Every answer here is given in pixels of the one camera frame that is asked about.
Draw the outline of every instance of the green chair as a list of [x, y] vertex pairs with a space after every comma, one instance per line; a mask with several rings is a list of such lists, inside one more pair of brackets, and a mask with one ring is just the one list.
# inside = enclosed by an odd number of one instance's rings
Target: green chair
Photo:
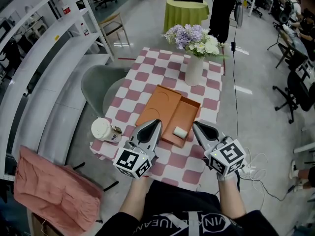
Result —
[[130, 68], [95, 65], [83, 75], [81, 90], [98, 117], [104, 118]]

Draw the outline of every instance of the green tablecloth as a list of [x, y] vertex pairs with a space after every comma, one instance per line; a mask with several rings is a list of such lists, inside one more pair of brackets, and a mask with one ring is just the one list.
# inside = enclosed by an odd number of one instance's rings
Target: green tablecloth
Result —
[[164, 18], [164, 32], [167, 32], [175, 25], [201, 25], [201, 21], [207, 19], [208, 15], [209, 7], [205, 1], [203, 3], [199, 3], [167, 0]]

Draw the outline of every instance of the pink and white checkered tablecloth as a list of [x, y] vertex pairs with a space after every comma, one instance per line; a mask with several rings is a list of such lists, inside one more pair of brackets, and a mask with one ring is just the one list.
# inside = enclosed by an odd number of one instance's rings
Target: pink and white checkered tablecloth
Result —
[[[142, 113], [157, 84], [174, 89], [197, 101], [201, 107], [197, 120], [216, 123], [220, 106], [223, 67], [211, 61], [204, 62], [202, 80], [198, 86], [188, 86], [185, 71], [190, 56], [165, 50], [143, 48], [119, 88], [105, 117], [123, 131], [117, 144], [95, 139], [91, 151], [100, 159], [113, 160], [119, 147], [130, 137], [135, 122]], [[201, 160], [203, 149], [192, 130], [183, 148], [160, 141], [155, 152], [158, 159], [150, 169], [152, 178], [184, 189], [195, 191], [205, 169]]]

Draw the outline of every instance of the flower vase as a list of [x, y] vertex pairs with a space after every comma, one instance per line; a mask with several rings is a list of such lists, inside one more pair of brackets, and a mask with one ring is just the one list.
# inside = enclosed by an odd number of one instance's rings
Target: flower vase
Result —
[[204, 57], [190, 56], [190, 62], [185, 74], [185, 82], [189, 86], [197, 86], [202, 77]]

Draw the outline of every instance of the orange box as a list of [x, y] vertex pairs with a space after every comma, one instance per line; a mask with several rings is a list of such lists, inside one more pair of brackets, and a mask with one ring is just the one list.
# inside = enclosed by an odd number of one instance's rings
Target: orange box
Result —
[[[200, 103], [183, 97], [172, 89], [157, 85], [135, 125], [139, 126], [146, 121], [160, 119], [162, 121], [162, 139], [182, 148], [199, 107]], [[187, 131], [185, 139], [173, 134], [177, 126]]]

